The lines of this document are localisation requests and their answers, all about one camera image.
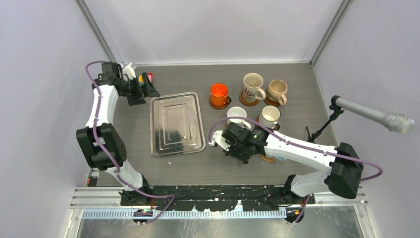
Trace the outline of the ringed wooden coaster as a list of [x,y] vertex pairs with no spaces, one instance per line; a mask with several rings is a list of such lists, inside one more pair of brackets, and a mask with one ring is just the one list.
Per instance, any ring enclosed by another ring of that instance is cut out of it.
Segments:
[[240,92],[240,95],[239,95],[239,100],[240,100],[240,102],[243,104],[243,105],[245,105],[245,106],[248,106],[248,107],[252,107],[252,106],[255,106],[255,105],[257,105],[258,103],[259,103],[259,100],[254,100],[253,102],[247,102],[244,98],[243,98],[243,91],[241,91]]
[[278,101],[272,101],[269,97],[266,97],[266,98],[264,99],[264,102],[265,102],[267,105],[270,105],[270,106],[274,106],[274,107],[279,107],[279,106],[280,106],[280,103],[279,103]]
[[258,122],[258,123],[259,123],[259,118],[260,118],[260,116],[257,116],[256,119],[255,119],[255,121]]
[[223,104],[223,105],[221,105],[221,106],[217,106],[217,105],[214,105],[214,104],[211,102],[211,99],[209,99],[209,105],[210,105],[213,109],[216,109],[216,110],[222,110],[222,109],[225,109],[225,108],[226,108],[226,107],[227,107],[230,103],[231,103],[231,101],[228,99],[226,104]]

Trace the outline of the orange translucent cup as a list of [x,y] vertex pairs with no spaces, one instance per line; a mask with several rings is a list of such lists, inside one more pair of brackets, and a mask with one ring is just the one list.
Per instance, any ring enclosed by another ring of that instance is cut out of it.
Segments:
[[222,83],[215,83],[210,87],[210,99],[214,105],[221,106],[231,98],[228,96],[228,88]]

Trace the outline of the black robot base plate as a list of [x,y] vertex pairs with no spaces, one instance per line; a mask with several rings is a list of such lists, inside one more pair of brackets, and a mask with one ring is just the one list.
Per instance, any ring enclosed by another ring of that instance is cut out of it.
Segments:
[[161,211],[232,211],[237,205],[246,212],[274,211],[301,206],[304,199],[286,195],[281,185],[154,185],[142,190],[119,192],[122,206],[152,206]]

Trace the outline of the light blue mug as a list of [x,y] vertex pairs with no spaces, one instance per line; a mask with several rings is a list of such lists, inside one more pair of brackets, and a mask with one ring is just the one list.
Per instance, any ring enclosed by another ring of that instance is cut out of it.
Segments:
[[285,161],[286,160],[286,158],[280,157],[280,156],[276,156],[275,158],[278,159],[278,160],[280,160],[280,161]]

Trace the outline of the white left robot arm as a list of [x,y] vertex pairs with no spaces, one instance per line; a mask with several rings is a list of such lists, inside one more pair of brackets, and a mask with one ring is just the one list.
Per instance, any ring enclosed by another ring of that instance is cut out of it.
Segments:
[[147,205],[154,197],[145,177],[127,159],[125,144],[113,126],[114,112],[120,97],[130,106],[144,104],[146,97],[157,98],[149,74],[137,75],[136,64],[122,65],[111,61],[98,62],[102,71],[97,78],[91,74],[94,102],[86,125],[76,131],[76,139],[92,169],[112,175],[123,185],[120,195],[128,202]]

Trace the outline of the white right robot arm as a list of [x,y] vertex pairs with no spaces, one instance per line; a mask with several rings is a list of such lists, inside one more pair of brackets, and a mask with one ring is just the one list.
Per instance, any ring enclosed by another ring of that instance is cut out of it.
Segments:
[[357,196],[364,166],[348,144],[341,144],[338,148],[317,145],[266,127],[256,126],[249,130],[236,123],[213,132],[209,144],[221,146],[226,156],[243,163],[253,155],[265,155],[314,168],[314,173],[292,174],[287,178],[281,191],[287,203],[293,204],[309,194],[326,191],[347,199]]

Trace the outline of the light wooden coaster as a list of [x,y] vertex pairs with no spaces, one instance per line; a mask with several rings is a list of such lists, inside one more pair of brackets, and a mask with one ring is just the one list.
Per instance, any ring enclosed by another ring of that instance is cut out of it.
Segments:
[[260,157],[261,157],[264,161],[266,161],[266,162],[274,162],[274,161],[276,161],[276,160],[277,160],[277,158],[276,158],[276,157],[267,157],[267,156],[265,156],[265,155],[263,155],[263,154],[260,154]]

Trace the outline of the white mug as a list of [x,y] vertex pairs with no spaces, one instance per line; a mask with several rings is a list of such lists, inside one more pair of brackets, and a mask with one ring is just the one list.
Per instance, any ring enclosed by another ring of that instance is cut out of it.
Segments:
[[280,129],[278,121],[281,117],[281,111],[279,108],[270,105],[264,106],[259,116],[259,124],[276,131]]

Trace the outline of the cream mug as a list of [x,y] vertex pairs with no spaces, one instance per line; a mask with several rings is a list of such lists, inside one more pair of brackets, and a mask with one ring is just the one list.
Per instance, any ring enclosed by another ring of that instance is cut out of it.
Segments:
[[270,82],[267,87],[267,97],[273,101],[279,103],[281,106],[287,104],[286,94],[288,92],[287,84],[280,79],[276,79]]

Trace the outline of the beige tall mug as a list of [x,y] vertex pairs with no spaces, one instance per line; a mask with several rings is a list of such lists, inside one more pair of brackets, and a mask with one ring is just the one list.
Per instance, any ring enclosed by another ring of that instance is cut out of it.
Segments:
[[243,78],[243,98],[247,102],[264,100],[266,92],[262,89],[263,78],[257,73],[248,73]]

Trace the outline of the small white cup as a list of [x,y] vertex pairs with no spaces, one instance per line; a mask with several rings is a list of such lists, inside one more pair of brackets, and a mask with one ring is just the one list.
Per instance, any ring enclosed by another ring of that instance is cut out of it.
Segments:
[[231,107],[227,112],[227,117],[230,119],[226,121],[226,125],[229,125],[230,123],[235,123],[243,128],[252,128],[252,126],[246,120],[241,119],[247,117],[246,111],[241,107]]

